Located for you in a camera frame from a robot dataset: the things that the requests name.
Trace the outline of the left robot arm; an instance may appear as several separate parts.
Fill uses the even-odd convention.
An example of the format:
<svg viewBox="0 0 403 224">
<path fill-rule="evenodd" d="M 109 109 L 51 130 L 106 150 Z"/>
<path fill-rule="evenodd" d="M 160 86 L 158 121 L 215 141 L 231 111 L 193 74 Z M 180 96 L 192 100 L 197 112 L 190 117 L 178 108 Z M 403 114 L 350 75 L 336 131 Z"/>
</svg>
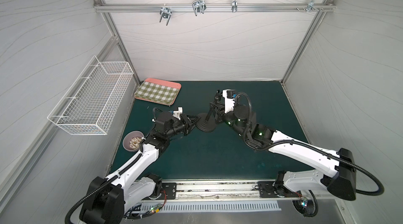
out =
<svg viewBox="0 0 403 224">
<path fill-rule="evenodd" d="M 169 147 L 171 138 L 187 136 L 196 126 L 198 116 L 160 112 L 154 125 L 140 142 L 139 150 L 124 165 L 105 178 L 96 177 L 89 185 L 86 196 L 77 202 L 65 217 L 71 223 L 72 213 L 81 208 L 79 219 L 85 224 L 118 224 L 140 200 L 158 197 L 161 178 L 156 175 L 139 176 Z"/>
</svg>

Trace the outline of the black microphone stand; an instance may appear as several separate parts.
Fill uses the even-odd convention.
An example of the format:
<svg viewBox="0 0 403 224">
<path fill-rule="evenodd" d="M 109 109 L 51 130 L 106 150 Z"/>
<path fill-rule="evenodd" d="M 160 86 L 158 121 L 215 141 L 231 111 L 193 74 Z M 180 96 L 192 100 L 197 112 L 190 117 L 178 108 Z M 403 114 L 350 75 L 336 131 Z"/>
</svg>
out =
<svg viewBox="0 0 403 224">
<path fill-rule="evenodd" d="M 221 100 L 221 97 L 222 92 L 220 90 L 217 90 L 213 102 L 219 102 Z M 196 127 L 199 130 L 209 133 L 216 128 L 217 124 L 215 123 L 215 120 L 211 118 L 209 111 L 207 113 L 199 113 L 197 116 L 200 117 L 200 119 L 196 123 Z"/>
</svg>

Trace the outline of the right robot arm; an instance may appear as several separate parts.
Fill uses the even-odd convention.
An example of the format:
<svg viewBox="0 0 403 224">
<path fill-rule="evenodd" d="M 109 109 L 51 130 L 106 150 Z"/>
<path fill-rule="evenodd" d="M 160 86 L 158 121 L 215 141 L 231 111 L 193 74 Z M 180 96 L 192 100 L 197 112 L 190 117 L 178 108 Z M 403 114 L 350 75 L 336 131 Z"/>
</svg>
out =
<svg viewBox="0 0 403 224">
<path fill-rule="evenodd" d="M 278 130 L 256 122 L 256 114 L 248 105 L 210 103 L 208 123 L 225 123 L 238 133 L 242 141 L 257 152 L 269 151 L 304 163 L 312 169 L 304 172 L 279 172 L 273 184 L 275 192 L 284 196 L 300 190 L 327 191 L 333 196 L 354 201 L 357 168 L 350 150 L 337 151 L 293 139 Z"/>
</svg>

